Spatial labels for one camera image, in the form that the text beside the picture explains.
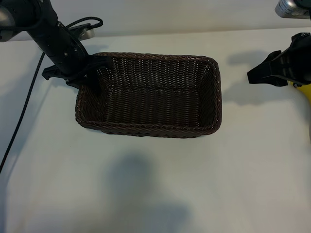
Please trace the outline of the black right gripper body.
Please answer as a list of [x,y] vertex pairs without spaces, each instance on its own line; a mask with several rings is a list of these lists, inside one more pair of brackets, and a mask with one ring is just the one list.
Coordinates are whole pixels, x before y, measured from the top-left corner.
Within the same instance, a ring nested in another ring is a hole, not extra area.
[[285,50],[285,80],[297,85],[311,83],[311,34],[298,33],[292,36]]

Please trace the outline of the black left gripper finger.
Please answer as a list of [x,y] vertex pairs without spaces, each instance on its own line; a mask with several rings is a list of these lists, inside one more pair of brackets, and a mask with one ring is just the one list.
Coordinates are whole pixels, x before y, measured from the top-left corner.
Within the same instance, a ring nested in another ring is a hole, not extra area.
[[103,68],[110,68],[112,64],[112,59],[110,57],[90,57],[89,58],[89,70],[87,73],[87,86],[92,89],[92,91],[99,95],[102,91],[101,85],[99,83],[99,71]]
[[80,89],[80,86],[84,84],[84,77],[75,78],[75,79],[68,79],[66,80],[66,84],[68,86],[74,87],[76,89]]

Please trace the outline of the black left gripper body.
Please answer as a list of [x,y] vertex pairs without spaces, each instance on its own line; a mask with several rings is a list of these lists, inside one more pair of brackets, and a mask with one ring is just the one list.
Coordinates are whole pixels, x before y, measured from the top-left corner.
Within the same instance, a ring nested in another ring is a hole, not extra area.
[[90,23],[66,27],[62,23],[44,30],[42,35],[42,51],[54,63],[53,66],[43,70],[43,77],[72,79],[87,65],[88,53],[81,40],[92,37]]

